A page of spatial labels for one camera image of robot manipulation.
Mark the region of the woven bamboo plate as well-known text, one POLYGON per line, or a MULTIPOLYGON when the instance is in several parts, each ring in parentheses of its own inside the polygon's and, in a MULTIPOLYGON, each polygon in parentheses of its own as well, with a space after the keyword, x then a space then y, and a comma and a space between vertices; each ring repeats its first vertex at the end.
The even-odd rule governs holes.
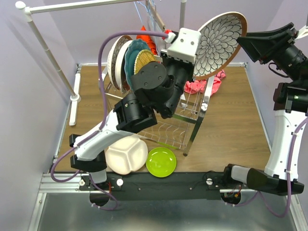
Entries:
POLYGON ((134 74, 137 74, 142 67, 150 62, 156 62, 154 54, 150 50, 141 50, 135 60, 134 74))

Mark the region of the floral brown rim plate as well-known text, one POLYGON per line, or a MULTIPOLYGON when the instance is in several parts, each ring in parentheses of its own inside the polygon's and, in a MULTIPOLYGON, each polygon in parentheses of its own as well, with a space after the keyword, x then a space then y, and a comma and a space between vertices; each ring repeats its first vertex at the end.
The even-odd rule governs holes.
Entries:
POLYGON ((201 33, 193 76, 203 80, 224 69, 237 55, 239 37, 247 34, 247 20, 239 12, 226 12, 208 20, 201 33))
POLYGON ((116 77, 115 77, 115 65, 116 65, 116 59, 117 55, 122 48, 122 46, 127 42, 132 40, 132 38, 129 35, 123 35, 120 36, 112 45, 111 50, 109 51, 108 58, 107 58, 107 70, 108 70, 108 76, 110 79, 110 82, 113 84, 113 86, 116 89, 119 89, 119 86, 116 83, 116 77))

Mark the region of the teal scalloped plate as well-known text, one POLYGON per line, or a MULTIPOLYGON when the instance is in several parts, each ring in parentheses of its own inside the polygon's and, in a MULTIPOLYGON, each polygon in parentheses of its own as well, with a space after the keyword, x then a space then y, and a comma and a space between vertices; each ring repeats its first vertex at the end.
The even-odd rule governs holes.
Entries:
POLYGON ((130 78, 134 75, 135 60, 142 50, 150 50, 150 48, 142 39, 135 39, 130 43, 125 53, 124 71, 126 75, 126 81, 130 89, 132 89, 130 78))

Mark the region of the grey swirl ceramic plate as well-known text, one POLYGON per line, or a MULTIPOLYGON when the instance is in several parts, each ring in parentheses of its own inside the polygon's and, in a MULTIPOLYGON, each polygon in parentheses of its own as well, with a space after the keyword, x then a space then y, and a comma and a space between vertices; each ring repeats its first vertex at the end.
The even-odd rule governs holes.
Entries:
POLYGON ((128 40, 123 44, 123 46, 119 50, 115 63, 115 78, 116 78, 115 80, 121 93, 125 92, 124 88, 124 79, 126 78, 124 71, 125 54, 128 49, 128 46, 132 43, 132 41, 133 40, 128 40))

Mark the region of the lime green plate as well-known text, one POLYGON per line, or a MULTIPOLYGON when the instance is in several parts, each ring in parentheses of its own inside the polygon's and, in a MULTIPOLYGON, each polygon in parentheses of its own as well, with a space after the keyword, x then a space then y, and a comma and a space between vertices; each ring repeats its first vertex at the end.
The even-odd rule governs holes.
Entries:
POLYGON ((176 169, 175 154, 166 147, 156 147, 148 153, 146 168, 149 173, 158 178, 170 176, 176 169))

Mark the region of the white divided plate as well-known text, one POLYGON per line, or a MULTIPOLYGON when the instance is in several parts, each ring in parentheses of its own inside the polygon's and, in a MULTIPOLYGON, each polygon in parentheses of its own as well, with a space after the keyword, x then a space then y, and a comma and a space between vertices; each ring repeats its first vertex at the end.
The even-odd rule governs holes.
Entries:
POLYGON ((138 171, 145 165, 148 158, 148 147, 138 135, 131 135, 110 145, 105 157, 112 171, 127 175, 138 171))

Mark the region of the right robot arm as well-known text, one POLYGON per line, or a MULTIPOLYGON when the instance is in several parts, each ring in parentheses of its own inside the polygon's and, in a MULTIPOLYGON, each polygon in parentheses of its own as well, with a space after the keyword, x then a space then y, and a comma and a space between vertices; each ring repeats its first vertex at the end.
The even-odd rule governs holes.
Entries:
POLYGON ((249 189, 285 196, 301 194, 298 182, 298 155, 303 130, 308 122, 308 58, 295 41, 308 34, 293 23, 266 32, 251 32, 237 39, 253 62, 275 64, 291 82, 281 82, 273 95, 275 134, 264 170, 228 164, 221 177, 228 189, 238 183, 249 189))

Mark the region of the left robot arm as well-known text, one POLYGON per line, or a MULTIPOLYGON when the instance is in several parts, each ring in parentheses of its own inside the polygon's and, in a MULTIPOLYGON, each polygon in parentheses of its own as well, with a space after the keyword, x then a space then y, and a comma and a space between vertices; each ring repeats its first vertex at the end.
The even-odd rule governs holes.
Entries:
POLYGON ((104 151, 116 141, 157 124, 156 113, 171 118, 192 80, 194 62, 185 62, 163 54, 161 63, 150 61, 130 78, 132 92, 115 104, 101 123, 70 144, 74 155, 72 168, 88 173, 107 168, 104 151))

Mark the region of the steel two-tier dish rack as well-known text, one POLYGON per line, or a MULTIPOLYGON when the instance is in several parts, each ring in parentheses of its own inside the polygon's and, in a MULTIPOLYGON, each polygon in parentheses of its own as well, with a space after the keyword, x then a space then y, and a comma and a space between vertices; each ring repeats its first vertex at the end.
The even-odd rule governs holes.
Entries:
POLYGON ((188 156, 204 120, 211 96, 214 78, 205 84, 204 92, 184 93, 172 118, 163 119, 156 114, 157 124, 138 133, 140 138, 179 150, 188 156))

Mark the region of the orange garment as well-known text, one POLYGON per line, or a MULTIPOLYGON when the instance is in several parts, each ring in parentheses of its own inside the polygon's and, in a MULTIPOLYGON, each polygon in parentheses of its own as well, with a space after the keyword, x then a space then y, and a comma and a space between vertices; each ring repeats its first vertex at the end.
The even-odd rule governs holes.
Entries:
POLYGON ((154 55, 158 55, 156 43, 154 42, 155 38, 156 37, 153 37, 153 36, 150 36, 150 35, 141 35, 141 34, 138 34, 136 36, 136 39, 141 39, 142 41, 144 41, 148 45, 148 47, 150 48, 151 52, 154 55))

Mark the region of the beige clip hanger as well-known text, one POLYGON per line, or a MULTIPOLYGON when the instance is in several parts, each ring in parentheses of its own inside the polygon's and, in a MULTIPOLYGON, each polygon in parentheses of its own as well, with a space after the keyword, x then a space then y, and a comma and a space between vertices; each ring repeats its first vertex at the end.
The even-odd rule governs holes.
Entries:
POLYGON ((164 21, 162 20, 161 16, 159 15, 159 13, 158 13, 155 5, 154 5, 154 2, 152 0, 146 0, 145 3, 146 3, 146 7, 147 7, 149 13, 152 15, 153 19, 156 21, 158 27, 163 32, 165 32, 166 25, 165 25, 164 21))

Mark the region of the black base bar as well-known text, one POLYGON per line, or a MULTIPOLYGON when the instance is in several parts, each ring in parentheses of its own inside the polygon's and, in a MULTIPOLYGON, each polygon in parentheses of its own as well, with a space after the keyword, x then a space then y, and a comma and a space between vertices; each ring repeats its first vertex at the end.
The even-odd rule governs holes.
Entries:
POLYGON ((227 182, 222 172, 174 172, 158 178, 147 172, 118 175, 109 172, 107 182, 98 185, 119 201, 133 200, 220 200, 224 193, 238 189, 238 182, 227 182))

